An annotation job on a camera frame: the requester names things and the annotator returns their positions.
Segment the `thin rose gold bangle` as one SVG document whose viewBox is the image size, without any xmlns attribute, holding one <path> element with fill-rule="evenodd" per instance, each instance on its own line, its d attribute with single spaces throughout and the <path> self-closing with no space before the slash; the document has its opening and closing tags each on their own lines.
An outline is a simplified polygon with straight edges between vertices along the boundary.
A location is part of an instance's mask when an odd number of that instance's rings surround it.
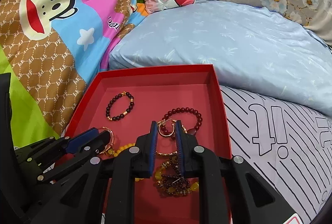
<svg viewBox="0 0 332 224">
<path fill-rule="evenodd" d="M 108 127 L 100 127 L 98 129 L 99 133 L 107 132 L 108 133 L 108 143 L 105 145 L 104 150 L 100 154 L 104 154 L 107 157 L 112 157 L 114 154 L 114 140 L 115 136 L 111 129 Z"/>
</svg>

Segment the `colourful monkey cartoon blanket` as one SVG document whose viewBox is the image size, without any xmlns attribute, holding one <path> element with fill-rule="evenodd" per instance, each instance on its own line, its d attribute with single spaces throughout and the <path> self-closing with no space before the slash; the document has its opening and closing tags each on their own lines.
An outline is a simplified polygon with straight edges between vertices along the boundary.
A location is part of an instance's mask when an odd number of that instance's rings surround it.
<svg viewBox="0 0 332 224">
<path fill-rule="evenodd" d="M 109 53 L 146 15 L 137 0 L 1 0 L 14 146 L 60 136 Z"/>
</svg>

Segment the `grey striped print pillow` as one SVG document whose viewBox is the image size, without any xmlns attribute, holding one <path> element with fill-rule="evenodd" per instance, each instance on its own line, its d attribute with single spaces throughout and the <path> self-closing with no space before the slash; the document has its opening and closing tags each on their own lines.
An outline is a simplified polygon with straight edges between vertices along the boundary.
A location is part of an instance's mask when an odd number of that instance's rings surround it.
<svg viewBox="0 0 332 224">
<path fill-rule="evenodd" d="M 331 195 L 331 118 L 306 106 L 221 87 L 233 155 L 310 223 Z"/>
</svg>

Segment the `small gold hoop earring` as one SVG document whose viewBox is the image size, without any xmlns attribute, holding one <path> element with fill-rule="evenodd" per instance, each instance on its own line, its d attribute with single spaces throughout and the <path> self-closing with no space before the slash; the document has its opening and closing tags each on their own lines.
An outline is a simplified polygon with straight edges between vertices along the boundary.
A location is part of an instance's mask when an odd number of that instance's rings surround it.
<svg viewBox="0 0 332 224">
<path fill-rule="evenodd" d="M 157 123 L 157 130 L 160 136 L 165 138 L 175 139 L 175 120 L 174 119 L 162 119 Z M 167 128 L 167 124 L 170 123 L 172 129 Z"/>
</svg>

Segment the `light blue quilt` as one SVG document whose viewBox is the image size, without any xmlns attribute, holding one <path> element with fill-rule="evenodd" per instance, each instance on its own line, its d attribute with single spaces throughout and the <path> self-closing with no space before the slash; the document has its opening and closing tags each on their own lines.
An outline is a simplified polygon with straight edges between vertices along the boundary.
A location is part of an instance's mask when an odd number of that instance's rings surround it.
<svg viewBox="0 0 332 224">
<path fill-rule="evenodd" d="M 107 55 L 108 68 L 211 64 L 219 83 L 331 115 L 331 52 L 266 8 L 202 0 L 147 16 Z"/>
</svg>

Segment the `gold cuff bangle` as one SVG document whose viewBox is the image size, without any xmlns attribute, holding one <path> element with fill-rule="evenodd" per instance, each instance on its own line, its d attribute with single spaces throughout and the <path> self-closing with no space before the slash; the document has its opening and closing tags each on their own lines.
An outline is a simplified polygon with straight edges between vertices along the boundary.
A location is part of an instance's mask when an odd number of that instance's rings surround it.
<svg viewBox="0 0 332 224">
<path fill-rule="evenodd" d="M 171 124 L 171 130 L 166 132 L 166 124 Z M 156 155 L 159 157 L 172 157 L 177 154 L 176 149 L 176 120 L 163 119 L 157 123 L 159 140 L 157 142 Z"/>
</svg>

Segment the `purple garnet bead strand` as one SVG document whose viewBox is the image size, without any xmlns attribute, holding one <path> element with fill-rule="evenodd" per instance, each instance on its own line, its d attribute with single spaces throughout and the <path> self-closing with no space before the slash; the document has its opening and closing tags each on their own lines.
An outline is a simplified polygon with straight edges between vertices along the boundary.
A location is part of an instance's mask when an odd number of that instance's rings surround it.
<svg viewBox="0 0 332 224">
<path fill-rule="evenodd" d="M 176 156 L 170 157 L 157 168 L 155 180 L 162 196 L 181 197 L 192 193 L 190 181 L 182 175 Z"/>
</svg>

